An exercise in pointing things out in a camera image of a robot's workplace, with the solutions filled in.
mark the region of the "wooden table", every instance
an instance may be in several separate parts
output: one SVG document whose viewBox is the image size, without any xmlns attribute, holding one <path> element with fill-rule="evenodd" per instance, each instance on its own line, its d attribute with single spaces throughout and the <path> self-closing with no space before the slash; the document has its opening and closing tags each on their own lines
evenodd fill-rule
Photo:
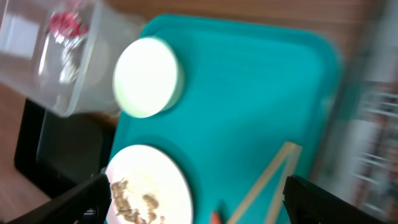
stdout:
<svg viewBox="0 0 398 224">
<path fill-rule="evenodd" d="M 163 13 L 208 16 L 315 31 L 333 42 L 346 62 L 378 0 L 109 0 L 146 19 Z M 0 85 L 0 220 L 9 221 L 48 200 L 13 167 L 25 98 Z M 116 125 L 116 118 L 96 115 Z"/>
</svg>

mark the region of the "translucent container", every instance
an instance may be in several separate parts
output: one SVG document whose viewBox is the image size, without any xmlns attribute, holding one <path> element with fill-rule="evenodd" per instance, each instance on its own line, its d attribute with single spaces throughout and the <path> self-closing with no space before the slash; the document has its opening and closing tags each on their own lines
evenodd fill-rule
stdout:
<svg viewBox="0 0 398 224">
<path fill-rule="evenodd" d="M 60 82 L 62 48 L 49 42 L 47 24 L 65 1 L 0 0 L 0 82 L 59 116 L 117 114 L 112 77 L 123 50 L 138 39 L 145 21 L 90 1 L 81 16 L 89 25 L 74 82 Z"/>
</svg>

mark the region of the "tray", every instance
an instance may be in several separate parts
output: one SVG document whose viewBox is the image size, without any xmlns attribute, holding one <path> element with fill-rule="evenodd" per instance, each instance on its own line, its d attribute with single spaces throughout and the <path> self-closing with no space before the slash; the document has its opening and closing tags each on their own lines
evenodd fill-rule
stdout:
<svg viewBox="0 0 398 224">
<path fill-rule="evenodd" d="M 180 101 L 150 118 L 122 113 L 111 158 L 148 144 L 169 155 L 192 191 L 194 223 L 229 217 L 285 141 L 303 146 L 306 177 L 340 82 L 336 53 L 306 31 L 164 15 L 141 37 L 170 44 L 186 83 Z M 239 223 L 264 221 L 282 168 Z M 278 223 L 288 220 L 285 209 Z"/>
</svg>

